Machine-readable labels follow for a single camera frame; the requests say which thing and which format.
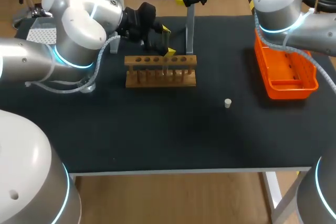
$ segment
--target orange plastic basket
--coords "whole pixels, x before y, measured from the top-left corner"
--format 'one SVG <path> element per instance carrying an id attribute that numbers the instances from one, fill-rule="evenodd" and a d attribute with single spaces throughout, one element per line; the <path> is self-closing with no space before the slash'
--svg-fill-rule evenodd
<path id="1" fill-rule="evenodd" d="M 271 99 L 306 99 L 319 88 L 316 67 L 297 53 L 268 48 L 256 32 L 255 52 Z"/>

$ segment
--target wooden test tube rack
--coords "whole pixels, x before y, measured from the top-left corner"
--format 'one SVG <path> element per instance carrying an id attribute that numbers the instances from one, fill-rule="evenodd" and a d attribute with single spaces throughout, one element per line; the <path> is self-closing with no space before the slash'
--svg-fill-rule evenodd
<path id="1" fill-rule="evenodd" d="M 126 88 L 196 86 L 196 55 L 125 56 L 124 63 L 129 67 Z M 149 66 L 153 66 L 155 70 L 146 69 Z M 145 70 L 134 70 L 134 67 Z"/>

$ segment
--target robotic arm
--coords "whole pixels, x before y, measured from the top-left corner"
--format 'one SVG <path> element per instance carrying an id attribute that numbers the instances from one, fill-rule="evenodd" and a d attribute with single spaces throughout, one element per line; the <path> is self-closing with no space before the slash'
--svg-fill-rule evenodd
<path id="1" fill-rule="evenodd" d="M 143 3 L 138 10 L 126 8 L 115 0 L 42 0 L 44 10 L 56 21 L 54 46 L 22 39 L 0 38 L 0 78 L 5 81 L 78 82 L 95 64 L 107 34 L 117 31 L 129 41 L 143 40 L 148 33 L 162 33 L 155 21 L 155 7 Z M 154 48 L 164 55 L 167 48 Z"/>
<path id="2" fill-rule="evenodd" d="M 186 6 L 206 0 L 183 0 Z M 336 56 L 335 14 L 301 12 L 302 0 L 254 0 L 262 35 L 270 43 Z"/>

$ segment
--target white cylinder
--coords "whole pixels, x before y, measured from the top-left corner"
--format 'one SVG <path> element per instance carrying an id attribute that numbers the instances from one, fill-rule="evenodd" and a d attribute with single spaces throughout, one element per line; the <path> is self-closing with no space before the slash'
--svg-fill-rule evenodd
<path id="1" fill-rule="evenodd" d="M 224 101 L 225 108 L 227 109 L 230 108 L 231 103 L 232 103 L 231 99 L 225 99 Z"/>

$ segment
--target black tabletop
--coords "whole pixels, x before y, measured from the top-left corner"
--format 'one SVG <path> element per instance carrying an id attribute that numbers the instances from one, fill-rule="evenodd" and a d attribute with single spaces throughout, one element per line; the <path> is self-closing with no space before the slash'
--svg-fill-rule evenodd
<path id="1" fill-rule="evenodd" d="M 185 18 L 162 21 L 183 52 Z M 318 73 L 308 99 L 270 100 L 254 40 L 252 16 L 196 17 L 197 87 L 126 89 L 124 56 L 144 53 L 123 42 L 118 55 L 105 54 L 93 93 L 2 84 L 0 109 L 36 123 L 71 173 L 311 166 L 336 136 L 335 96 Z M 315 59 L 335 80 L 329 58 Z"/>

